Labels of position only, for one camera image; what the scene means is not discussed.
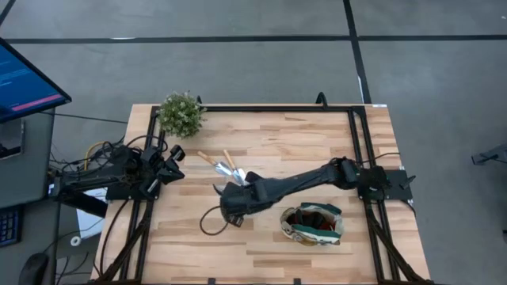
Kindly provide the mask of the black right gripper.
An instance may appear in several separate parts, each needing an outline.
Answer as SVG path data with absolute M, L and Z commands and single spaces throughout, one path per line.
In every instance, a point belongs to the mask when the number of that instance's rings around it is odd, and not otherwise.
M 219 190 L 219 208 L 224 221 L 236 227 L 241 227 L 245 215 L 256 214 L 268 210 L 276 200 L 268 194 L 268 187 L 276 181 L 274 178 L 264 178 L 254 172 L 246 175 L 248 185 L 227 182 Z

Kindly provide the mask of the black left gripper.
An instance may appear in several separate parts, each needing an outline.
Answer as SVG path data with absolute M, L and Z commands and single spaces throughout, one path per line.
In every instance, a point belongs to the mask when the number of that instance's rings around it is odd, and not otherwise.
M 185 152 L 179 145 L 174 145 L 170 150 L 170 156 L 165 159 L 162 151 L 156 146 L 149 146 L 141 154 L 141 172 L 151 172 L 158 178 L 158 184 L 167 185 L 174 181 L 182 180 L 185 175 L 180 171 L 177 162 L 185 158 Z

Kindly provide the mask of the narrow steel trowel wooden handle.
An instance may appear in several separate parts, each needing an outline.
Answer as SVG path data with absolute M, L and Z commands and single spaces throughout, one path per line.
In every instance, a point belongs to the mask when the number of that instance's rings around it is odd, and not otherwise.
M 232 159 L 231 155 L 227 150 L 223 151 L 223 154 L 231 167 L 232 170 L 232 176 L 236 180 L 236 182 L 240 185 L 246 186 L 248 185 L 248 181 L 246 180 L 246 173 L 243 169 L 240 169 L 237 167 L 237 165 L 234 163 L 234 160 Z

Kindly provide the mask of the red gardening glove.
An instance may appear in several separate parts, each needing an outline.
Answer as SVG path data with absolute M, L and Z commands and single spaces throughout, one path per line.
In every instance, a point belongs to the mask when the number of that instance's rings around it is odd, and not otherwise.
M 334 226 L 332 222 L 329 222 L 323 214 L 318 212 L 303 213 L 297 211 L 295 214 L 291 214 L 286 222 L 290 226 L 298 226 L 305 230 L 324 230 L 333 231 Z

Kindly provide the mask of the beige green gardening bag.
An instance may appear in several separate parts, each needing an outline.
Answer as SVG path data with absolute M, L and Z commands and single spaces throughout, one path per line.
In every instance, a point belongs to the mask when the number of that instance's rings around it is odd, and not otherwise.
M 305 230 L 298 226 L 290 226 L 286 220 L 291 214 L 295 214 L 297 211 L 303 213 L 318 212 L 323 214 L 329 222 L 332 222 L 334 230 Z M 302 245 L 340 245 L 341 236 L 345 232 L 341 213 L 342 210 L 340 208 L 328 203 L 301 203 L 298 207 L 290 207 L 283 212 L 280 217 L 280 227 L 282 233 L 287 238 Z

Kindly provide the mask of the green potted plant black pot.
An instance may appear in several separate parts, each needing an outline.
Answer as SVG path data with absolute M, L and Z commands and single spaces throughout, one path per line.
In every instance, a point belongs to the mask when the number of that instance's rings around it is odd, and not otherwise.
M 180 139 L 191 138 L 206 120 L 206 108 L 189 94 L 173 92 L 161 103 L 157 111 L 160 127 L 166 134 Z

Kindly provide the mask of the white paper sheet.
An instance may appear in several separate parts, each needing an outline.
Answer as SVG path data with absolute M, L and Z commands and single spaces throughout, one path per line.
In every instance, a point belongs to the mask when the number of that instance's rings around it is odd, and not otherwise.
M 94 198 L 98 198 L 102 202 L 105 202 L 107 188 L 97 188 L 88 190 L 85 192 L 86 195 L 92 196 Z M 83 210 L 76 210 L 77 218 L 78 218 L 78 227 L 79 227 L 79 236 L 82 240 L 90 238 L 96 234 L 100 234 L 102 232 L 102 227 L 104 225 L 104 219 L 102 217 L 92 215 L 86 213 Z

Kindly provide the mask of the grey desk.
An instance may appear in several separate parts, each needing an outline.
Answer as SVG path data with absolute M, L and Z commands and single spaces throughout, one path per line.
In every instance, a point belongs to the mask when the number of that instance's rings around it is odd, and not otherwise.
M 55 110 L 26 116 L 17 128 L 21 152 L 0 158 L 0 208 L 43 199 L 51 150 Z

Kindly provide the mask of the silver monitor stand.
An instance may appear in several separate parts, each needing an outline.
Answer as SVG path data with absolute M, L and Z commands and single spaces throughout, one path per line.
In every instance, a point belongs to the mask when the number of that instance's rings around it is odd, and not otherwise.
M 16 119 L 0 123 L 0 160 L 24 152 L 25 121 Z

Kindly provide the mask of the black computer mouse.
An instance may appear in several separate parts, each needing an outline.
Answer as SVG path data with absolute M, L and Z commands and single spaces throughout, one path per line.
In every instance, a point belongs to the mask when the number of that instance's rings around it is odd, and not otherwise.
M 41 285 L 48 261 L 46 253 L 31 255 L 21 269 L 17 285 Z

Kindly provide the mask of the black keyboard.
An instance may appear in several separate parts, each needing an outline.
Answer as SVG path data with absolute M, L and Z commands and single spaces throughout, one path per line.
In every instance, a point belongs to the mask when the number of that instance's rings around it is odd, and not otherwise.
M 6 207 L 0 209 L 0 247 L 21 241 L 22 208 Z

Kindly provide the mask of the blue lit computer monitor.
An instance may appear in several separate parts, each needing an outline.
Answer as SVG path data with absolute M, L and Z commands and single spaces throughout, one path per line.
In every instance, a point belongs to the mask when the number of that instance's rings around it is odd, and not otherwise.
M 70 102 L 70 95 L 0 37 L 0 124 Z

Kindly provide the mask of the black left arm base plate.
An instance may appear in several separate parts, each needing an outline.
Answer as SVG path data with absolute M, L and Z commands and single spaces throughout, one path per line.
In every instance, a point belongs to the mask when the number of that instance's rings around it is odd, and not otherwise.
M 127 173 L 108 176 L 107 200 L 154 200 L 158 178 L 151 172 Z

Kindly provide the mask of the black aluminium table frame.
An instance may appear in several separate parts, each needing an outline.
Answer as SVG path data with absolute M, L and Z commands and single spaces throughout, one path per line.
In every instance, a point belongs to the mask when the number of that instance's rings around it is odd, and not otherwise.
M 227 225 L 213 184 L 227 150 L 237 167 L 285 178 L 348 157 L 370 169 L 404 170 L 388 109 L 373 104 L 207 104 L 201 131 L 181 141 L 182 180 L 147 202 L 113 201 L 88 285 L 436 285 L 429 275 L 410 200 L 361 199 L 323 184 L 284 197 Z M 286 237 L 280 217 L 301 203 L 342 210 L 340 245 Z

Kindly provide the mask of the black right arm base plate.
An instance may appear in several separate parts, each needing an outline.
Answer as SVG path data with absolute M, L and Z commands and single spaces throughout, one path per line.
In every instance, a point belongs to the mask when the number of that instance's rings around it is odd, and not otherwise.
M 411 200 L 410 183 L 414 179 L 415 176 L 408 177 L 405 170 L 375 166 L 360 171 L 357 191 L 363 200 Z

